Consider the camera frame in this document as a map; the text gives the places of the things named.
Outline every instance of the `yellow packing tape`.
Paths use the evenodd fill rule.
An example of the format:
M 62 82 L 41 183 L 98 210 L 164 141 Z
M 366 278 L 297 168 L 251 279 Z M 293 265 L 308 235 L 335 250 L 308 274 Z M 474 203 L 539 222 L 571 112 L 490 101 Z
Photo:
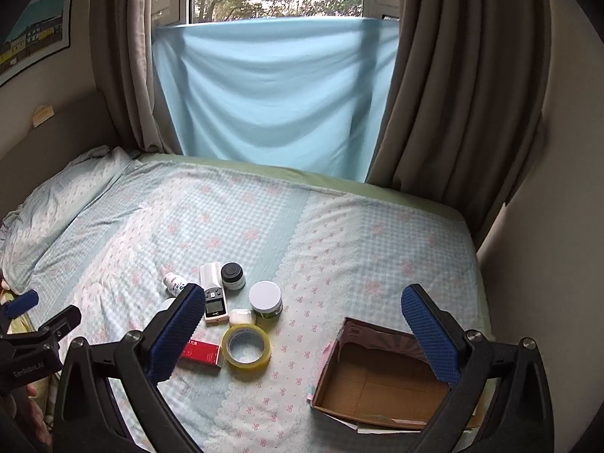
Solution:
M 233 366 L 255 370 L 269 362 L 271 342 L 267 333 L 256 325 L 234 325 L 222 338 L 222 352 Z

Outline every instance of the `black lid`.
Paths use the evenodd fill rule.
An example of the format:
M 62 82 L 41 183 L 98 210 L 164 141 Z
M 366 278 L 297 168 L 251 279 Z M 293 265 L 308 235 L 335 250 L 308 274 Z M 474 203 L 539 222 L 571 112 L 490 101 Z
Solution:
M 243 269 L 236 262 L 229 262 L 222 266 L 220 277 L 225 283 L 235 283 L 243 277 Z

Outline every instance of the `metal screw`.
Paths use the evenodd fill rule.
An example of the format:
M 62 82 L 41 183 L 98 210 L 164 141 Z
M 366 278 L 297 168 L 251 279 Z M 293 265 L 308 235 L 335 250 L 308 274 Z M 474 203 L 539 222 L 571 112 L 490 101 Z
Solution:
M 478 330 L 468 330 L 466 336 L 470 342 L 482 341 L 482 334 Z
M 76 337 L 73 341 L 71 341 L 72 347 L 82 347 L 84 345 L 84 337 Z
M 522 340 L 522 345 L 524 347 L 526 347 L 526 349 L 531 349 L 531 350 L 535 349 L 537 347 L 536 342 L 533 339 L 531 339 L 530 337 L 527 337 L 527 338 L 523 339 Z
M 140 330 L 130 330 L 130 331 L 126 332 L 126 335 L 124 338 L 127 342 L 136 342 L 138 339 L 141 338 L 141 331 Z

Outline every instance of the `blue gripper pad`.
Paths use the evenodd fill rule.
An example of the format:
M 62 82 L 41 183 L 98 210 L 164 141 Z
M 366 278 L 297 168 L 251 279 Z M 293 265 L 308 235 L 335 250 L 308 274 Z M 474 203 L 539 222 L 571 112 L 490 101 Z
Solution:
M 185 349 L 191 335 L 193 335 L 203 317 L 205 311 L 205 293 L 200 286 L 196 284 L 192 284 L 191 286 L 194 286 L 191 292 L 182 301 L 172 318 L 168 320 L 155 339 L 155 342 L 149 348 L 145 375 L 154 385 L 170 377 L 182 351 Z
M 413 285 L 403 290 L 401 310 L 436 378 L 454 387 L 461 377 L 457 347 Z
M 30 289 L 29 291 L 17 296 L 13 301 L 2 305 L 4 314 L 7 318 L 14 319 L 31 310 L 38 303 L 38 294 Z

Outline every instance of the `red box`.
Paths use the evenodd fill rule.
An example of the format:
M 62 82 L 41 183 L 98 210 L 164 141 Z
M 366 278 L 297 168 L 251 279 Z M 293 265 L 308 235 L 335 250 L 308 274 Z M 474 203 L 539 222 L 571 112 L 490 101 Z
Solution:
M 184 359 L 222 368 L 222 352 L 218 344 L 189 340 L 180 355 Z

